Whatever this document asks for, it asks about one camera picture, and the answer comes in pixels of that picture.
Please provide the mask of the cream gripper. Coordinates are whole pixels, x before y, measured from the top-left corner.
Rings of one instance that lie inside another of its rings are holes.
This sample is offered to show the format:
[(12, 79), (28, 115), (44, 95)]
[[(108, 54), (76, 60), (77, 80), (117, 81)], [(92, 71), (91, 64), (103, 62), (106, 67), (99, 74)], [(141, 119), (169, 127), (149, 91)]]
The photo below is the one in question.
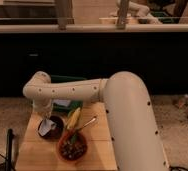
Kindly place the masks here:
[(42, 118), (49, 118), (52, 113), (53, 104), (51, 100), (34, 100), (33, 111)]

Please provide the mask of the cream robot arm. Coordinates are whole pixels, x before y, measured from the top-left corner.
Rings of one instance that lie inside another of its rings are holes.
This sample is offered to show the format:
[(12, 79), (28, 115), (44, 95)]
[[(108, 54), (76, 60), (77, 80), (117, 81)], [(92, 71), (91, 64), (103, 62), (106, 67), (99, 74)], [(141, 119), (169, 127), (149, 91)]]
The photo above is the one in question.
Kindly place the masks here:
[(36, 111), (50, 111), (54, 99), (102, 102), (119, 171), (169, 171), (148, 90), (136, 74), (53, 83), (38, 71), (24, 85), (23, 95)]

